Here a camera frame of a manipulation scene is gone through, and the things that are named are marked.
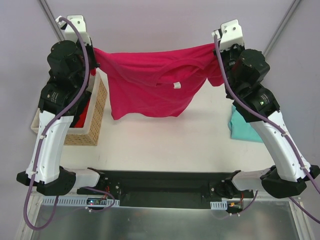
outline teal cloth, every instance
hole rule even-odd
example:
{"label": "teal cloth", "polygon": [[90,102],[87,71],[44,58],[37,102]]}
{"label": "teal cloth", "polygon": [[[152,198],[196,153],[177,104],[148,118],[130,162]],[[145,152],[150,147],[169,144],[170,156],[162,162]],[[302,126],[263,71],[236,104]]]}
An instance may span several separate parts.
{"label": "teal cloth", "polygon": [[263,143],[261,137],[256,130],[252,128],[250,123],[247,123],[243,116],[236,110],[236,107],[232,105],[231,119],[228,123],[228,127],[231,131],[231,138],[243,141]]}

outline table surface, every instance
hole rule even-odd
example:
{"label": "table surface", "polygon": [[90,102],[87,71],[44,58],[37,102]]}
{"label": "table surface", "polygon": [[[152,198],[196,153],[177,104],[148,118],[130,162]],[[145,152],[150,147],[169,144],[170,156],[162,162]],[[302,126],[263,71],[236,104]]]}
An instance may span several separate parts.
{"label": "table surface", "polygon": [[[108,89],[107,76],[102,80]],[[165,172],[233,172],[269,168],[263,143],[233,140],[228,121],[232,101],[224,86],[208,81],[179,117],[138,113],[113,120],[109,98],[97,146],[64,146],[60,165],[73,169]]]}

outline basket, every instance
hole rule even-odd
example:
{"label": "basket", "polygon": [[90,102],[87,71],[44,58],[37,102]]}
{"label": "basket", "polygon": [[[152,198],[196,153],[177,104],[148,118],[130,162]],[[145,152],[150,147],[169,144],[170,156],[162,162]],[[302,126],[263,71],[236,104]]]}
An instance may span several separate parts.
{"label": "basket", "polygon": [[[69,128],[64,145],[96,146],[98,144],[108,94],[98,71],[95,76],[90,76],[87,90],[92,92],[92,94],[84,125],[82,128]],[[38,134],[39,130],[39,112],[38,108],[31,124],[31,129],[36,134]]]}

